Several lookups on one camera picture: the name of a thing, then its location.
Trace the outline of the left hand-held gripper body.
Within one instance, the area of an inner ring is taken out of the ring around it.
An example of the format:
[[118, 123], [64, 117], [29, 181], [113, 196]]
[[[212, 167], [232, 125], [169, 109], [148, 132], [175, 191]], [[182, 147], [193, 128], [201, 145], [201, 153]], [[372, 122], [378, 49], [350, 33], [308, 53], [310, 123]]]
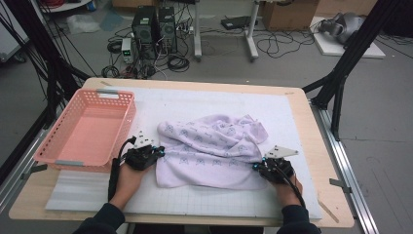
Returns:
[[125, 163], [138, 171], [144, 171], [152, 166], [156, 162], [154, 156], [156, 146], [153, 143], [152, 138], [139, 131], [135, 136], [133, 147], [125, 154]]

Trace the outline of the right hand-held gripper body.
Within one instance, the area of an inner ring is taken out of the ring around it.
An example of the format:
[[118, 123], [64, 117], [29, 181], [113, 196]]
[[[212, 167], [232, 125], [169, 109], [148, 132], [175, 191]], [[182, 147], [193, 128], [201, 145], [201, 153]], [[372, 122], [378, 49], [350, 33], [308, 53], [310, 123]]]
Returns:
[[286, 157], [297, 154], [297, 150], [275, 145], [264, 154], [268, 162], [267, 164], [260, 163], [265, 169], [259, 173], [270, 182], [288, 184], [288, 180], [294, 175], [294, 169]]

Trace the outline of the lilac patterned towel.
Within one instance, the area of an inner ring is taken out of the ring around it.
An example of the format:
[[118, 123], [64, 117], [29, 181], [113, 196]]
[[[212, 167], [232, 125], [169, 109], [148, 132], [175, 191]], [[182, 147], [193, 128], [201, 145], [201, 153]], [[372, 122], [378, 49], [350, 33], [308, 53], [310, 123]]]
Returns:
[[267, 182], [252, 169], [268, 134], [250, 116], [210, 115], [189, 122], [165, 121], [157, 128], [165, 156], [156, 179], [164, 188], [185, 185], [260, 190]]

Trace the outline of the pink plastic basket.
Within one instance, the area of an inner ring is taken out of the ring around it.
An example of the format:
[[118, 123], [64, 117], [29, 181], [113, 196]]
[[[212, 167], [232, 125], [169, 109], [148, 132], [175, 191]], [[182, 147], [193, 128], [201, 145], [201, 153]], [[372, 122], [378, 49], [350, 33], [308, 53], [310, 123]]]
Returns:
[[136, 113], [134, 93], [80, 89], [34, 153], [58, 170], [108, 173]]

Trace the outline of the person's right hand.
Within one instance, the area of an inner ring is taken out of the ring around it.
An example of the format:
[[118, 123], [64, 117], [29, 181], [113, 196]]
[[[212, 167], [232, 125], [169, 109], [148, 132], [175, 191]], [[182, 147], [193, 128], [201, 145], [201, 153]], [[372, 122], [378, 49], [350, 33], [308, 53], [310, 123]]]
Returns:
[[[303, 186], [301, 182], [293, 175], [290, 178], [290, 181], [293, 185], [295, 185], [300, 193], [303, 193]], [[296, 196], [293, 188], [287, 184], [276, 184], [274, 183], [273, 186], [276, 188], [277, 197], [282, 205], [282, 207], [290, 206], [290, 205], [297, 205], [300, 206], [301, 202], [299, 198]]]

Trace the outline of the person's left hand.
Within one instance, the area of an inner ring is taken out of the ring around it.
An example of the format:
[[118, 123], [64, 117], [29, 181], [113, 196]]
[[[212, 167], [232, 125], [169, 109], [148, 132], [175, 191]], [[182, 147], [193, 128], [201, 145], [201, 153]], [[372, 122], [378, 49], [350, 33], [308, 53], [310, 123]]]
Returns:
[[128, 164], [123, 164], [120, 168], [116, 192], [109, 203], [122, 211], [140, 187], [144, 176], [151, 170], [152, 167], [149, 167], [144, 171], [137, 171]]

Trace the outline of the thin wooden stick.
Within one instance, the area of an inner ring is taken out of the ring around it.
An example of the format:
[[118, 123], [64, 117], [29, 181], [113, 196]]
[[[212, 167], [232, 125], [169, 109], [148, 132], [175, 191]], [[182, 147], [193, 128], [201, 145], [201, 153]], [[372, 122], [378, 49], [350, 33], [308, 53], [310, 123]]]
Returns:
[[321, 200], [318, 200], [319, 206], [325, 211], [325, 213], [332, 219], [334, 222], [339, 223], [339, 218], [323, 203]]

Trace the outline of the white grid foam mat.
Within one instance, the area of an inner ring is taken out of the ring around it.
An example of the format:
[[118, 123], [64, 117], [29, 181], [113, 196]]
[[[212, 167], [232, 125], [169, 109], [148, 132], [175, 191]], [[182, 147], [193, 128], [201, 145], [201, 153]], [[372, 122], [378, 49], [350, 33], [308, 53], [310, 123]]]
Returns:
[[[320, 219], [318, 195], [313, 185], [302, 144], [285, 96], [163, 89], [134, 89], [137, 114], [133, 131], [143, 131], [160, 144], [158, 125], [165, 121], [189, 122], [210, 115], [250, 116], [265, 128], [268, 138], [259, 145], [262, 158], [275, 145], [298, 151], [287, 159], [304, 186], [309, 216]], [[279, 219], [281, 205], [276, 190], [267, 180], [260, 190], [234, 190], [185, 185], [164, 188], [158, 185], [156, 167], [141, 182], [126, 206], [133, 214], [244, 216]]]

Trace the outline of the white bench power supply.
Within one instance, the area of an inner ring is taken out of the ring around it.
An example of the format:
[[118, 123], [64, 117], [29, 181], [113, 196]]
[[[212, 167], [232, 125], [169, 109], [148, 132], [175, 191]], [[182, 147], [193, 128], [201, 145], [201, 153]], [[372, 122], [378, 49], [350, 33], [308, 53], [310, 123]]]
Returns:
[[131, 38], [124, 38], [122, 40], [121, 53], [126, 64], [133, 63], [133, 52], [131, 47]]

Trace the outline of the black computer tower green label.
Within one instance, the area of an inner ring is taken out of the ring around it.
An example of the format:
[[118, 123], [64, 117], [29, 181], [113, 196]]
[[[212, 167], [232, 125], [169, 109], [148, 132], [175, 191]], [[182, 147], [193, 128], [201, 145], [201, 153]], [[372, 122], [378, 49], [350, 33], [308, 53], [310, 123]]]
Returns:
[[156, 42], [160, 39], [156, 8], [138, 6], [131, 28], [139, 55], [143, 59], [155, 59]]

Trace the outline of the white floor board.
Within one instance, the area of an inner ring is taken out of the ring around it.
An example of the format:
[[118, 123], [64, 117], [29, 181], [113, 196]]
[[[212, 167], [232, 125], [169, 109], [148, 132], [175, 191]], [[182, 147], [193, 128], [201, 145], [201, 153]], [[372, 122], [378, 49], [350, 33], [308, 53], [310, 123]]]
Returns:
[[[344, 46], [328, 33], [319, 32], [319, 25], [322, 17], [313, 17], [311, 22], [311, 31], [314, 35], [316, 45], [320, 53], [324, 56], [341, 57], [344, 52]], [[384, 59], [386, 55], [372, 43], [362, 56], [364, 59]]]

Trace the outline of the teal sheet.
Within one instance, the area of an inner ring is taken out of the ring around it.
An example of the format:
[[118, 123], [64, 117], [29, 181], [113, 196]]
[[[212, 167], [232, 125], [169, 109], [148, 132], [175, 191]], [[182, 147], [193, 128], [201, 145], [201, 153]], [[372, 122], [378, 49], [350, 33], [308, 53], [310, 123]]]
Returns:
[[113, 31], [123, 21], [124, 18], [118, 15], [116, 11], [108, 11], [99, 26], [103, 31]]

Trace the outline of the black flat box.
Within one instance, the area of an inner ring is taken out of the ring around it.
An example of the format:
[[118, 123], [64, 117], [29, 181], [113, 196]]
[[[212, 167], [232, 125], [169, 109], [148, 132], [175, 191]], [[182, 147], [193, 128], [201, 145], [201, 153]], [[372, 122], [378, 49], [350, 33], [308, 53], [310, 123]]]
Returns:
[[250, 17], [236, 17], [230, 19], [223, 19], [221, 25], [227, 30], [243, 29], [250, 26]]

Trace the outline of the clear plastic bag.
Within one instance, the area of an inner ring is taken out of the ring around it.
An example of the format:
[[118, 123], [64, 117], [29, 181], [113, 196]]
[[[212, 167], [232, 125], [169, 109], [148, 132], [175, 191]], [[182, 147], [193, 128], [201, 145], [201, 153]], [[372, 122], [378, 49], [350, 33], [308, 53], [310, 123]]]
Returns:
[[99, 24], [89, 15], [74, 15], [66, 19], [71, 34], [99, 31]]

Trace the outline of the cardboard box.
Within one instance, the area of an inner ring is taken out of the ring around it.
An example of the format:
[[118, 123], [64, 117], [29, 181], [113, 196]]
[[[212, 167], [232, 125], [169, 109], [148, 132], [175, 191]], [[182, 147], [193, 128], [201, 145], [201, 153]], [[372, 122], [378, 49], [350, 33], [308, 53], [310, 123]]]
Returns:
[[367, 16], [378, 0], [320, 0], [317, 16], [334, 16], [337, 13], [352, 12]]
[[319, 2], [320, 0], [267, 2], [263, 10], [263, 24], [270, 31], [306, 30], [310, 27]]
[[112, 0], [113, 7], [136, 8], [138, 6], [156, 6], [158, 0]]

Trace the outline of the grey rounded machine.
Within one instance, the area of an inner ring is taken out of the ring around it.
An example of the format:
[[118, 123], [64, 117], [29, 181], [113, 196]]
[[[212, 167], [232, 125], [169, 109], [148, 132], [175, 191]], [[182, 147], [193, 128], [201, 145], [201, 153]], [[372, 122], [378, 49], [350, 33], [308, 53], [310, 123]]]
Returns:
[[363, 23], [364, 19], [355, 13], [338, 13], [332, 19], [324, 19], [319, 26], [319, 32], [327, 32], [339, 43], [346, 44]]

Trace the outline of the white round table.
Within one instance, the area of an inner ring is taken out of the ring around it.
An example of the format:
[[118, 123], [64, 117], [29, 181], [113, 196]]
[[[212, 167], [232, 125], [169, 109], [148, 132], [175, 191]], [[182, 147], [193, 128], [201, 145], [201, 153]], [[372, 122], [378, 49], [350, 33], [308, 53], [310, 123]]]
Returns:
[[73, 9], [77, 9], [80, 7], [85, 7], [88, 3], [90, 3], [92, 0], [81, 0], [78, 3], [68, 3], [65, 2], [60, 6], [57, 7], [49, 7], [49, 6], [40, 6], [40, 10], [43, 13], [58, 13], [58, 12], [65, 12]]

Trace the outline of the white cabinet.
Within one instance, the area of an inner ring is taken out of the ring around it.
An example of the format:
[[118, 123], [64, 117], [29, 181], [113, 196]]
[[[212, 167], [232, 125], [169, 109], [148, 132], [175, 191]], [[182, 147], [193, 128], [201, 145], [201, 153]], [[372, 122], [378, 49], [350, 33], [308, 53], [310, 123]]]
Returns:
[[24, 43], [28, 41], [28, 37], [9, 8], [0, 1], [0, 62], [6, 62], [20, 49], [20, 44], [6, 29], [1, 20], [16, 31]]

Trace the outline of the grey metal bracket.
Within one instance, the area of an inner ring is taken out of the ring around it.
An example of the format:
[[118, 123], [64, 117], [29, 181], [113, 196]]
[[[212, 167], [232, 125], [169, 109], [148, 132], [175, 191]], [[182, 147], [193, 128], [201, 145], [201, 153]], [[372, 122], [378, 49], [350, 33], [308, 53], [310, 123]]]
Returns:
[[348, 185], [347, 185], [344, 181], [342, 181], [342, 180], [338, 180], [338, 179], [331, 178], [331, 179], [329, 180], [329, 183], [330, 183], [331, 185], [340, 187], [340, 188], [343, 190], [343, 192], [346, 193], [346, 194], [351, 194], [351, 193], [353, 192], [352, 188], [351, 188], [350, 186], [348, 186]]
[[46, 164], [31, 167], [26, 173], [21, 174], [20, 179], [27, 180], [32, 174], [45, 171], [47, 168], [48, 165]]

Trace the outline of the aluminium rail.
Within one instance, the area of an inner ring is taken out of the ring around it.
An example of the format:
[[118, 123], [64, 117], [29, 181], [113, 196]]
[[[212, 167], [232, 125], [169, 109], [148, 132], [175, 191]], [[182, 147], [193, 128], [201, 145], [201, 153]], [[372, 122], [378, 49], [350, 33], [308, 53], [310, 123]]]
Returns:
[[319, 109], [312, 104], [311, 109], [318, 121], [321, 133], [326, 138], [327, 148], [331, 151], [333, 166], [338, 170], [340, 177], [339, 184], [351, 201], [350, 207], [354, 220], [364, 234], [380, 234], [373, 215], [364, 199], [344, 144], [340, 139], [336, 139], [330, 130], [332, 118], [327, 110]]
[[36, 165], [33, 155], [45, 134], [45, 130], [40, 130], [25, 137], [12, 152], [15, 163], [0, 185], [0, 214], [7, 210], [17, 196], [20, 186], [32, 174], [32, 168]]

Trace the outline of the white desk frame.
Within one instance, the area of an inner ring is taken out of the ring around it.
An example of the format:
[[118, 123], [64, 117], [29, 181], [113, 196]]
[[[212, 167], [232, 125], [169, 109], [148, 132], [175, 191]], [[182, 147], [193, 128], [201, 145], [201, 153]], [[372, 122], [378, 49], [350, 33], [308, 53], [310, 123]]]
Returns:
[[[201, 43], [201, 27], [200, 27], [200, 2], [201, 0], [195, 0], [195, 16], [194, 16], [194, 56], [197, 61], [200, 61], [203, 56], [202, 43]], [[250, 14], [250, 22], [247, 30], [244, 31], [244, 38], [247, 43], [250, 52], [250, 61], [255, 61], [258, 58], [258, 52], [253, 40], [253, 32], [255, 22], [257, 20], [260, 0], [252, 0], [252, 10]]]

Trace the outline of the black metal frame stand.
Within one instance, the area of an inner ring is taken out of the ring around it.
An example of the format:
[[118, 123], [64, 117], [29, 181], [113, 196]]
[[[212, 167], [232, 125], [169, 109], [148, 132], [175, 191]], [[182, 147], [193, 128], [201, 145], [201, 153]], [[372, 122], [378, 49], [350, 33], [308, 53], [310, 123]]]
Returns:
[[354, 39], [340, 57], [334, 68], [321, 79], [305, 86], [305, 93], [319, 88], [318, 94], [311, 99], [311, 104], [326, 110], [334, 99], [330, 131], [340, 141], [339, 127], [345, 83], [368, 47], [373, 43], [382, 28], [395, 15], [407, 0], [377, 0], [365, 22]]
[[47, 82], [47, 106], [24, 135], [14, 151], [0, 167], [0, 186], [5, 183], [12, 170], [21, 159], [28, 144], [44, 126], [50, 127], [56, 119], [56, 108], [65, 99], [71, 100], [80, 88], [79, 80], [86, 81], [91, 75], [73, 66], [58, 51], [56, 44], [40, 21], [30, 0], [3, 0], [22, 30], [27, 35], [33, 48], [40, 54], [45, 67], [34, 58], [29, 58], [39, 78]]

